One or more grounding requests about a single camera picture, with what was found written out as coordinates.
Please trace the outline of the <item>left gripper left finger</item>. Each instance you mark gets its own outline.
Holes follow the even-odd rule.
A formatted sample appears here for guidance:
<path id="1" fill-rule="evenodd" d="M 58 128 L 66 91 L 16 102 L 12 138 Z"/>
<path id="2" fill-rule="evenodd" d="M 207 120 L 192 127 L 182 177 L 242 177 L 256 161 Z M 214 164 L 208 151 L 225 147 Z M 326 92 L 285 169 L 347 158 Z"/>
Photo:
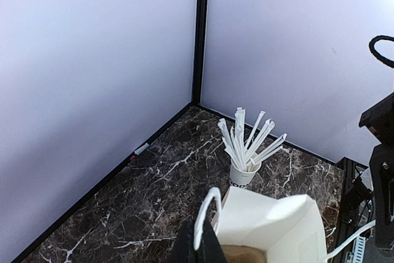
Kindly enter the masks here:
<path id="1" fill-rule="evenodd" d="M 195 263 L 196 252 L 193 247 L 194 224 L 192 221 L 185 221 L 179 229 L 177 238 L 172 248 L 172 262 Z"/>

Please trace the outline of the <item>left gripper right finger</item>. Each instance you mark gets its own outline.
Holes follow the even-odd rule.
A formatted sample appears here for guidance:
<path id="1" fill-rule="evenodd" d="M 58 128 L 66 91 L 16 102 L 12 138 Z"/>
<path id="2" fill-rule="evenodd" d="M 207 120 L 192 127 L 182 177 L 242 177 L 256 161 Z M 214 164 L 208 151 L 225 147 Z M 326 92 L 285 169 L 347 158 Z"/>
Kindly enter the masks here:
<path id="1" fill-rule="evenodd" d="M 200 246 L 195 253 L 197 263 L 227 263 L 222 247 L 208 221 L 204 221 Z"/>

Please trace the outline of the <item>brown pulp cup carrier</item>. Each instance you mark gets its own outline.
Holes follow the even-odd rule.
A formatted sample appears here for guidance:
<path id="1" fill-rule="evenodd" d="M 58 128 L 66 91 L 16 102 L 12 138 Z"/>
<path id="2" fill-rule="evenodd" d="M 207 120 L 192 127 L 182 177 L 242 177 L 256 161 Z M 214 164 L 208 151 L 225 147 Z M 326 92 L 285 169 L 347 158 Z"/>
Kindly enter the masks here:
<path id="1" fill-rule="evenodd" d="M 222 245 L 222 251 L 229 263 L 267 263 L 265 252 L 256 248 Z"/>

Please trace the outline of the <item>brown paper bag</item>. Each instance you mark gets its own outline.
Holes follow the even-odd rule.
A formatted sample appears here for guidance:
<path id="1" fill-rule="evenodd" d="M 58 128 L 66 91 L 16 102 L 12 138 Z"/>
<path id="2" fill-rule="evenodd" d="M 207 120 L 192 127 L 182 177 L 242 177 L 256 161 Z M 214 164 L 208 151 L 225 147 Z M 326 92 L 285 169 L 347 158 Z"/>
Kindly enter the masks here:
<path id="1" fill-rule="evenodd" d="M 259 249 L 265 252 L 268 262 L 327 262 L 376 224 L 367 223 L 328 253 L 320 211 L 308 195 L 277 200 L 231 186 L 221 196 L 220 190 L 212 187 L 195 221 L 194 250 L 203 245 L 203 224 L 211 201 L 215 201 L 217 212 L 210 225 L 219 244 Z"/>

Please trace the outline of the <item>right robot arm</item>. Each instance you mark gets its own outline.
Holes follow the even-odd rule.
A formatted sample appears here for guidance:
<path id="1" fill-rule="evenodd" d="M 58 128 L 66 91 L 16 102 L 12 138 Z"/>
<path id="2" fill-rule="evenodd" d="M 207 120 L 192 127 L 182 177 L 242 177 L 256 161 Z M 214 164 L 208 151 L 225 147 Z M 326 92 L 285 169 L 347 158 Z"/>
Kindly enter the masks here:
<path id="1" fill-rule="evenodd" d="M 380 253 L 393 257 L 393 95 L 364 111 L 359 126 L 366 127 L 379 144 L 363 172 L 342 160 L 345 183 L 336 235 L 339 245 L 330 262 L 362 262 L 371 235 Z"/>

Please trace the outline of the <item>white cup holding straws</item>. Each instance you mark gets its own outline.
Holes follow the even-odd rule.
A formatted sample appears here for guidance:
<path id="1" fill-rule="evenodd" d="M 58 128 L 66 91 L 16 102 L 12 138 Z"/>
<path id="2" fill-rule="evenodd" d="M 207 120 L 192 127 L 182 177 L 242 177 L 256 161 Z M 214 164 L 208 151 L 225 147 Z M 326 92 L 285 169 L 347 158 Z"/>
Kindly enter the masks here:
<path id="1" fill-rule="evenodd" d="M 234 187 L 247 188 L 261 166 L 262 163 L 258 163 L 252 167 L 251 172 L 244 172 L 239 170 L 232 161 L 230 166 L 229 184 Z"/>

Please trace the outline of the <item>wrapped straw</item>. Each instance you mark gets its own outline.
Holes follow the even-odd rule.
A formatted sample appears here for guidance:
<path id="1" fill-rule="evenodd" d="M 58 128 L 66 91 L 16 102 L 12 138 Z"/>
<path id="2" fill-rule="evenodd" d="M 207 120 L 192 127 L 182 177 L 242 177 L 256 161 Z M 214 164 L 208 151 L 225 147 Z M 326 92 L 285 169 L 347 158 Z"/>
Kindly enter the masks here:
<path id="1" fill-rule="evenodd" d="M 261 146 L 265 138 L 269 135 L 271 130 L 275 127 L 275 122 L 272 119 L 266 120 L 264 126 L 261 128 L 260 132 L 257 134 L 257 137 L 254 139 L 253 143 L 251 143 L 248 148 L 245 156 L 245 161 L 248 163 L 250 158 L 253 156 L 255 151 Z"/>
<path id="2" fill-rule="evenodd" d="M 233 145 L 233 141 L 230 137 L 230 133 L 228 131 L 227 123 L 225 119 L 224 118 L 219 119 L 217 125 L 222 133 L 222 141 L 225 145 L 225 151 L 229 154 L 230 158 L 234 161 L 236 168 L 239 169 L 240 171 L 245 172 L 244 163 L 241 160 L 240 156 L 238 155 L 235 146 Z"/>
<path id="3" fill-rule="evenodd" d="M 239 145 L 240 162 L 243 167 L 243 171 L 246 170 L 246 161 L 244 158 L 244 120 L 245 120 L 245 109 L 238 107 L 235 113 L 236 117 L 236 137 Z"/>
<path id="4" fill-rule="evenodd" d="M 252 164 L 257 164 L 265 161 L 267 158 L 274 155 L 276 152 L 282 149 L 283 143 L 287 138 L 287 134 L 284 133 L 280 137 L 278 137 L 274 142 L 272 142 L 264 151 L 259 153 L 257 156 L 253 156 L 251 158 Z"/>

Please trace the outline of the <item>small white wall tag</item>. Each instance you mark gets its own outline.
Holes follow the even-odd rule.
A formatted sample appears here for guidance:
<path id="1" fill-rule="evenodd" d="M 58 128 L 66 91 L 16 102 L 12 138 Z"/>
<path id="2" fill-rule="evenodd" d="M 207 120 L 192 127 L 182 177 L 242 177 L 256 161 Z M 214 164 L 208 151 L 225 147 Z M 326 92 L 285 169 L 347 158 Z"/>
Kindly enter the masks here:
<path id="1" fill-rule="evenodd" d="M 135 154 L 135 155 L 141 154 L 141 153 L 144 152 L 149 146 L 150 146 L 149 143 L 144 143 L 142 146 L 140 146 L 138 149 L 136 149 L 136 150 L 134 151 L 134 154 Z"/>

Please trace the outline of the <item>right black frame post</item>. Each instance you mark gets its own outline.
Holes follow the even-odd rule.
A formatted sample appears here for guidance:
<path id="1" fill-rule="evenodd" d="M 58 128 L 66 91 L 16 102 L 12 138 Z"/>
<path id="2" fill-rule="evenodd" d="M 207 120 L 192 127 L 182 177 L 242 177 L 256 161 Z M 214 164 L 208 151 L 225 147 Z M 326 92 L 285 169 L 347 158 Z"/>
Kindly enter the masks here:
<path id="1" fill-rule="evenodd" d="M 195 50 L 191 92 L 191 103 L 193 105 L 200 105 L 201 103 L 206 43 L 207 2 L 208 0 L 196 0 Z"/>

